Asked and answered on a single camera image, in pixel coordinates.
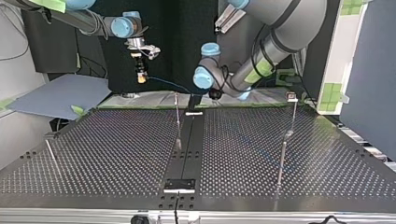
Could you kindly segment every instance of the black cable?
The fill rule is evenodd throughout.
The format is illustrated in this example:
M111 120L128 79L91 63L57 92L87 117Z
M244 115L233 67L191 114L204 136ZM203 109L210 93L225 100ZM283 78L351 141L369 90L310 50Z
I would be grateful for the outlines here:
M322 222L311 222L309 224L327 224L329 223L330 219L334 219L334 221L339 224L347 224L346 222L338 220L335 216L326 217Z
M276 71L276 66L275 66L274 62L271 60L270 56L267 54L267 51L265 50L265 46L264 46L263 40L260 41L260 49L262 50L262 55L264 56L265 60L272 67L271 72L274 73Z
M264 24L264 25L262 26L262 28L260 29L260 31L257 33L256 37L254 38L253 46L252 46L252 48L251 48L251 55L250 55L250 60L251 60L251 63L253 64L254 71L255 71L255 72L257 73L257 75L259 75L260 77L264 77L264 76L262 75L262 73L261 73L261 72L259 71L259 69L257 68L257 63L256 63L255 60L254 60L254 56L255 56L255 54L256 54L256 45L257 45L257 42L259 41L260 34L262 33L262 31L264 30L265 27L266 27L266 24Z
M89 64L87 64L87 62L84 62L85 64L87 64L87 66L90 67L90 69L91 69L97 76L102 77L102 78L106 78L106 76L107 76L107 70L106 70L101 64L99 64L98 62L96 62L96 61L94 61L94 60L92 60L92 59L89 59L89 58L87 58L87 57L84 57L84 56L79 56L79 58L80 58L83 62L84 62L84 61L88 61L88 62L90 62L90 63L94 63L94 64L98 65L98 66L103 70L103 72L104 72L104 74L103 74L102 76L100 76L99 73L97 73L95 70L93 70L92 67L91 67Z
M176 199L176 205L175 205L175 223L178 224L178 215L177 215L177 207L178 207L178 195L177 195L177 199Z
M291 55L291 58L294 60L294 63L296 64L295 70L296 70L297 77L301 80L301 84L303 85L303 88L304 88L306 94L308 95L309 99L311 100L312 104L314 104L315 109L318 109L317 103L315 103L314 98L311 97L311 94L309 94L309 91L308 91L308 89L306 88L306 86L304 84L304 80L303 80L303 77L300 74L300 70L297 68L297 61L295 60L295 57L293 55Z
M85 57L85 56L82 56L79 54L78 30L77 29L75 29L75 37L76 37L76 45L77 45L77 51L78 51L79 58L82 62L84 62L89 67L90 77L92 76L92 72L94 72L97 76L99 76L99 73L97 73L95 70L93 70L92 67L86 61L89 61L90 63L94 63L94 64L98 65L104 71L102 78L107 78L108 72L104 66L99 64L99 62L97 62L97 61L94 61L88 57Z

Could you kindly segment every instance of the white surface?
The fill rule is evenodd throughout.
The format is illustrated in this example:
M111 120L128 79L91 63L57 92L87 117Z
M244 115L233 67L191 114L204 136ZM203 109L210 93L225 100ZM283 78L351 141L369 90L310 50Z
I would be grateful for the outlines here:
M345 93L363 17L364 13L362 12L360 15L347 15L338 18L322 81L322 89L326 83L341 83L343 93ZM342 103L339 103L335 112L319 111L319 113L340 115L341 109Z
M6 13L20 25L12 13ZM0 13L0 59L23 53L27 41ZM30 51L19 59L0 62L0 101L14 98L44 84L35 71ZM50 119L12 111L0 112L0 169L43 141Z
M84 111L99 105L110 93L107 80L98 77L63 75L20 97L9 109L60 119L78 119L72 105Z
M5 12L21 28L18 19L7 9ZM25 51L27 41L1 13L0 33L0 59ZM44 83L43 75L35 71L30 51L19 59L0 62L0 101L32 91Z
M0 119L0 169L43 142L50 118L13 112Z

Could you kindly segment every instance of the cable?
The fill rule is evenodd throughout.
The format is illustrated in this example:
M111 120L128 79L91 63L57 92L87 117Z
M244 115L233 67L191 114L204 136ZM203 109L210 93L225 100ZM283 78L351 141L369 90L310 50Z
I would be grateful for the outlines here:
M91 32L87 32L87 31L83 31L83 30L80 30L80 31L84 35L94 35L102 29L105 40L108 40L108 31L106 29L106 24L105 24L103 17L95 12L88 10L88 9L86 9L86 11L94 18L95 29L93 29Z
M98 62L96 62L96 61L94 61L94 60L92 60L92 59L89 59L89 58L87 58L87 57L84 57L84 56L79 56L79 58L80 58L83 62L84 62L84 61L89 61L89 62L94 63L94 64L98 65L99 67L101 67L102 70L104 71L104 74L103 74L102 76L100 76L95 70L93 70L93 69L91 68L91 66L90 66L89 64L87 64L87 62L84 62L85 64L87 64L87 66L88 66L97 76L102 77L102 78L107 78L107 70L106 70L101 64L99 64Z
M10 7L9 5L7 5L7 4L5 4L5 3L0 3L0 6L3 6L3 7L8 8L8 9L18 18L18 20L20 20L21 24L23 24L23 22L22 22L22 20L21 20L21 18L20 18L20 15L19 15L12 7ZM17 27L17 25L15 25L15 23L11 20L11 18L7 15L7 13L6 13L2 8L0 8L0 12L5 16L5 18L9 21L9 23L18 31L18 33L21 34L21 36L22 36L22 37L26 40L26 42L27 42L26 34L25 34L23 31L21 31L21 30ZM23 53L18 54L18 55L13 56L13 57L0 59L0 62L18 59L18 58L24 56L28 51L29 51L29 43L27 42L27 44L26 44L26 49L24 50Z
M163 80L163 79L158 78L158 77L148 77L148 79L153 79L153 80L161 81L161 82L166 83L166 84L168 84L168 85L171 85L171 86L174 86L174 87L178 87L178 88L182 89L183 91L186 91L188 94L193 94L191 91L189 91L189 90L188 90L187 88L185 88L184 86L178 85L178 84L176 84L176 83L174 83L174 82L166 81L166 80Z
M178 224L178 215L177 215L177 207L178 207L178 195L177 195L177 199L176 199L176 204L175 204L175 223Z
M294 63L297 64L294 55L292 55L291 58L294 60ZM299 79L301 80L301 84L303 85L303 88L304 88L306 94L308 95L309 99L311 100L312 104L314 104L315 108L318 109L318 105L317 105L317 103L315 103L314 98L311 97L311 94L309 94L309 91L308 91L308 89L306 88L306 86L305 86L305 84L304 84L303 77L301 76L300 71L299 71L298 68L296 68L296 75L297 75L297 77L299 77Z
M257 68L257 63L256 63L255 60L254 60L254 56L255 56L255 54L256 54L256 45L257 45L257 42L259 41L260 34L262 33L262 31L264 30L265 27L266 27L266 24L264 24L264 25L262 26L262 28L260 29L260 31L257 33L256 37L254 38L253 46L251 47L251 55L250 55L250 60L251 60L251 63L253 64L254 71L255 71L255 72L257 73L257 75L259 75L260 77L264 77L264 76L262 75L262 73L261 73L261 72L259 71L259 69Z
M79 43L78 43L78 33L77 33L77 29L75 30L75 36L76 36L77 50L79 51ZM79 55L79 58L81 59L81 61L84 62L84 63L89 67L89 69L90 69L90 76L92 75L92 72L94 72L97 76L99 76L99 77L101 77L101 78L107 79L108 72L107 72L107 70L105 69L104 66L102 66L101 64L99 64L99 62L97 62L97 61L94 61L94 60L92 60L92 59L90 59L90 58L87 58L87 57L84 57L84 56L80 55L79 53L78 53L78 55ZM92 67L91 67L86 61L89 61L89 62L94 63L94 64L98 65L99 67L101 67L101 69L104 71L104 74L103 74L102 76L100 76L99 73L97 73L95 70L93 70Z
M338 220L335 216L326 217L322 222L311 222L309 224L327 224L329 223L330 219L334 219L334 221L339 224L347 224L346 222Z

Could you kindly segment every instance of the black panel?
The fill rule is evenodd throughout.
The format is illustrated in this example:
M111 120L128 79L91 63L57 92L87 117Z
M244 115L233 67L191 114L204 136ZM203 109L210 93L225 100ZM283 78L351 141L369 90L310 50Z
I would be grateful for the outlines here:
M341 121L396 160L396 1L369 4L353 60Z
M47 24L37 12L22 12L35 70L40 73L77 72L75 28L61 21Z
M128 10L140 11L143 23L149 26L145 33L146 43L162 50L155 61L148 63L149 75L197 91L192 76L201 58L201 46L206 42L216 42L214 19L218 15L218 1L99 0L92 9L107 16L120 16ZM138 84L134 60L124 42L116 37L108 41L102 39L112 91L181 91L154 80Z

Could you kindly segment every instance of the metal bracket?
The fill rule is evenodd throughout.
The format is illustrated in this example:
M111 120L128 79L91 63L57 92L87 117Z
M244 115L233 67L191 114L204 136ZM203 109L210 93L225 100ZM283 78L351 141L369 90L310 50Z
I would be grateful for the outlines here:
M227 6L223 14L216 21L216 33L226 34L238 21L240 21L247 13L236 9L231 4Z
M163 192L193 194L195 193L195 182L194 179L170 179L166 181Z
M341 94L341 102L342 103L344 103L344 104L349 104L349 97L347 96L347 95L345 95L345 94Z

